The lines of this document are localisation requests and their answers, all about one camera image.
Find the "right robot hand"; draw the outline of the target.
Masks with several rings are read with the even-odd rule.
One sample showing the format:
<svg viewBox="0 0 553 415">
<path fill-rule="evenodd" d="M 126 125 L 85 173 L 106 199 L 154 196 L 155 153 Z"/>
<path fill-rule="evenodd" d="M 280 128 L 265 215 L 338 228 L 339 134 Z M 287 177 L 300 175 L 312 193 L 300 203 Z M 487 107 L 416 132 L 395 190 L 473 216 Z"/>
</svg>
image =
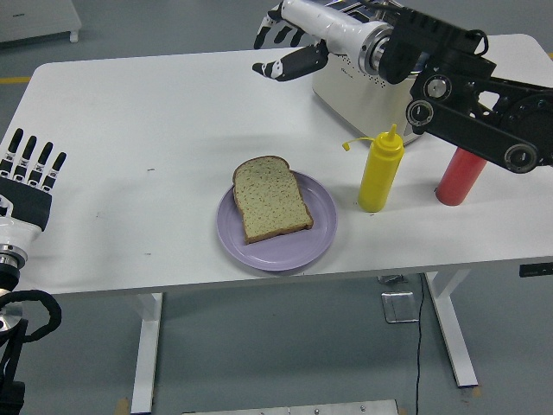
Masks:
<svg viewBox="0 0 553 415">
<path fill-rule="evenodd" d="M 255 63 L 252 69 L 266 78 L 289 81 L 319 71 L 327 65 L 328 56 L 345 55 L 362 73 L 378 73 L 375 51 L 391 33 L 391 25 L 381 21 L 360 22 L 352 16 L 314 1 L 283 1 L 267 12 L 254 41 L 263 46 L 265 36 L 276 24 L 284 26 L 275 42 L 281 42 L 295 29 L 295 46 L 302 35 L 315 44 L 285 55 L 277 61 Z"/>
</svg>

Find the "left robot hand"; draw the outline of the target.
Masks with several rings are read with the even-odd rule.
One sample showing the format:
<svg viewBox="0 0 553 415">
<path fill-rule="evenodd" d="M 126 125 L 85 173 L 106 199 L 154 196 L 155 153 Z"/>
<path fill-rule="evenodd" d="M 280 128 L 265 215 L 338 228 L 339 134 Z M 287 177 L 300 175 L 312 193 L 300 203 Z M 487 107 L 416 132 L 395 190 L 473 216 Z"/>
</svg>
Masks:
<svg viewBox="0 0 553 415">
<path fill-rule="evenodd" d="M 61 152 L 49 163 L 54 145 L 47 142 L 31 164 L 37 138 L 30 137 L 18 153 L 22 140 L 23 130 L 18 129 L 1 158 L 1 255 L 19 264 L 27 260 L 32 242 L 47 227 L 51 191 L 67 158 Z"/>
</svg>

